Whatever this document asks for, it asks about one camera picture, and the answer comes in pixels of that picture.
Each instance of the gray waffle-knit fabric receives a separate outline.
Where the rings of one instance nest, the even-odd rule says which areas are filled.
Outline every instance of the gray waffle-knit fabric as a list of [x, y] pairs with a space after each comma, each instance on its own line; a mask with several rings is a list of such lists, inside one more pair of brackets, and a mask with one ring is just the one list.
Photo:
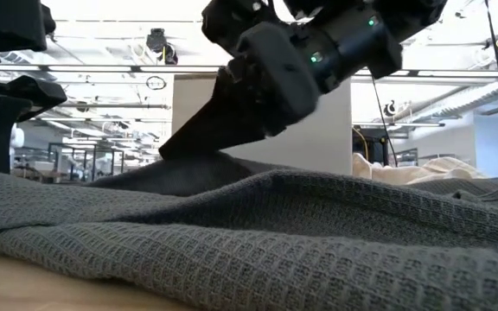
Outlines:
[[498, 310], [498, 180], [392, 187], [218, 154], [0, 175], [0, 253], [205, 309]]

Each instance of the table surface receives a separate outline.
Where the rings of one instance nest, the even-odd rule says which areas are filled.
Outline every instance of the table surface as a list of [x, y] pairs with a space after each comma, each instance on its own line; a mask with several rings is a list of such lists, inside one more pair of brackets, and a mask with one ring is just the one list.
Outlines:
[[182, 304], [129, 284], [62, 276], [0, 256], [0, 310], [185, 311]]

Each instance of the gray cloth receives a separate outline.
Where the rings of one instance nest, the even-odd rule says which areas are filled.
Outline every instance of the gray cloth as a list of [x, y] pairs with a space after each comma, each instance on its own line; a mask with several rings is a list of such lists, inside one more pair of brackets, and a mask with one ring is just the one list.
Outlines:
[[0, 175], [0, 253], [205, 309], [498, 310], [498, 180], [392, 187], [213, 155]]

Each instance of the metal frame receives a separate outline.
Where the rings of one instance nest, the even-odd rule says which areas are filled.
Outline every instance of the metal frame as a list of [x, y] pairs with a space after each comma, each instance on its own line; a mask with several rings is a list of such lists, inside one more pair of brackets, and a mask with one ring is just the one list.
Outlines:
[[[114, 160], [115, 160], [115, 152], [121, 153], [122, 154], [122, 160], [120, 162], [120, 174], [122, 174], [125, 171], [125, 152], [123, 150], [116, 150], [112, 148], [107, 148], [107, 147], [101, 147], [95, 144], [91, 143], [49, 143], [48, 144], [48, 161], [51, 161], [51, 152], [53, 152], [54, 147], [66, 147], [69, 149], [73, 150], [73, 158], [74, 158], [74, 153], [76, 150], [83, 150], [84, 151], [84, 168], [86, 168], [87, 165], [87, 151], [92, 150], [91, 148], [77, 148], [77, 147], [72, 147], [72, 145], [86, 145], [86, 146], [93, 146], [93, 158], [92, 158], [92, 181], [95, 180], [95, 157], [97, 155], [97, 152], [111, 152], [112, 153], [112, 165], [111, 165], [111, 175], [114, 175]], [[55, 157], [55, 166], [58, 168], [59, 167], [59, 158]], [[69, 179], [73, 179], [73, 172], [74, 172], [74, 165], [71, 165], [70, 167], [70, 177]]]
[[[221, 65], [63, 65], [63, 64], [0, 64], [0, 71], [54, 72], [54, 73], [216, 73]], [[372, 77], [368, 70], [360, 70], [355, 77]], [[443, 70], [443, 69], [402, 69], [389, 77], [414, 79], [496, 79], [496, 70]]]
[[419, 157], [418, 157], [418, 148], [401, 150], [399, 152], [395, 152], [395, 154], [393, 156], [397, 157], [397, 156], [404, 155], [404, 154], [412, 154], [412, 155], [414, 155], [415, 160], [416, 160], [416, 165], [418, 166], [418, 160], [419, 160]]
[[[389, 165], [389, 142], [387, 141], [386, 131], [384, 129], [360, 129], [360, 133], [364, 136], [365, 142], [368, 145], [368, 152], [371, 156], [374, 154], [373, 145], [374, 143], [379, 143], [382, 149], [382, 161], [384, 165]], [[352, 146], [354, 146], [354, 141], [360, 140], [361, 137], [354, 133], [352, 134]]]

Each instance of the ceiling light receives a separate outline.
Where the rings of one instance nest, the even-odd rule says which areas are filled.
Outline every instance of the ceiling light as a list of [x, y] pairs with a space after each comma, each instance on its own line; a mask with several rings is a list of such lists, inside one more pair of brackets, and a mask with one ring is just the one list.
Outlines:
[[[357, 83], [370, 83], [372, 81], [370, 76], [353, 76], [352, 82]], [[484, 86], [488, 79], [485, 77], [476, 78], [463, 78], [463, 77], [413, 77], [413, 76], [387, 76], [377, 80], [378, 83], [384, 84], [413, 84], [413, 85], [446, 85], [446, 86]]]
[[141, 122], [146, 122], [146, 123], [152, 123], [152, 122], [155, 122], [155, 123], [171, 123], [172, 122], [172, 120], [170, 120], [170, 119], [163, 119], [163, 118], [143, 118], [143, 119], [137, 119], [137, 120], [139, 120]]
[[492, 71], [464, 71], [464, 70], [456, 70], [456, 71], [420, 71], [418, 76], [421, 77], [459, 77], [459, 78], [497, 78], [498, 72]]
[[100, 130], [92, 130], [92, 129], [76, 129], [76, 130], [88, 136], [106, 136], [106, 134]]
[[[408, 70], [399, 70], [397, 72], [390, 74], [389, 76], [406, 76], [407, 74], [409, 74]], [[372, 74], [370, 73], [370, 70], [362, 69], [362, 70], [359, 70], [358, 72], [356, 72], [354, 75], [356, 75], [356, 76], [371, 76]]]
[[30, 72], [30, 71], [41, 71], [41, 69], [38, 66], [0, 64], [0, 71]]
[[126, 147], [130, 147], [130, 148], [136, 148], [137, 146], [139, 146], [138, 143], [134, 143], [134, 142], [121, 142], [120, 144], [123, 146], [126, 146]]
[[[359, 125], [359, 126], [381, 126], [383, 127], [384, 124], [382, 122], [353, 122], [353, 125]], [[445, 124], [427, 124], [427, 123], [386, 123], [386, 126], [405, 126], [405, 127], [442, 127], [445, 126]]]
[[67, 144], [68, 147], [74, 148], [74, 149], [93, 149], [94, 145], [86, 145], [86, 144]]
[[443, 127], [445, 124], [425, 124], [425, 123], [396, 123], [395, 126], [405, 126], [405, 127]]
[[150, 136], [146, 136], [146, 137], [140, 139], [140, 142], [143, 143], [143, 144], [154, 143], [155, 142], [155, 138], [150, 137]]
[[74, 139], [78, 141], [100, 141], [103, 140], [102, 137], [75, 137]]
[[65, 124], [60, 124], [58, 122], [54, 121], [48, 121], [48, 124], [53, 125], [56, 128], [63, 129], [63, 130], [71, 130], [72, 128], [70, 126], [66, 126]]
[[390, 74], [389, 76], [406, 76], [408, 75], [410, 72], [408, 70], [399, 70], [395, 73], [392, 73]]
[[150, 155], [158, 155], [159, 154], [159, 150], [158, 149], [142, 149], [142, 151], [145, 151], [147, 152], [148, 154]]
[[144, 73], [216, 73], [218, 66], [144, 66]]
[[76, 138], [63, 137], [62, 142], [64, 143], [80, 143], [80, 144], [97, 144], [96, 141], [80, 140]]
[[137, 151], [137, 148], [132, 148], [132, 147], [117, 147], [117, 146], [112, 146], [112, 149], [116, 150], [122, 150], [122, 151]]
[[370, 70], [362, 69], [356, 72], [354, 75], [371, 75]]
[[83, 117], [36, 117], [36, 120], [41, 121], [84, 121]]
[[122, 72], [128, 73], [130, 67], [126, 66], [49, 66], [49, 71], [56, 72], [79, 72], [79, 73], [109, 73]]
[[137, 138], [106, 138], [106, 140], [112, 142], [135, 142]]
[[94, 122], [135, 122], [136, 119], [124, 119], [124, 118], [114, 118], [114, 117], [90, 117], [86, 120]]

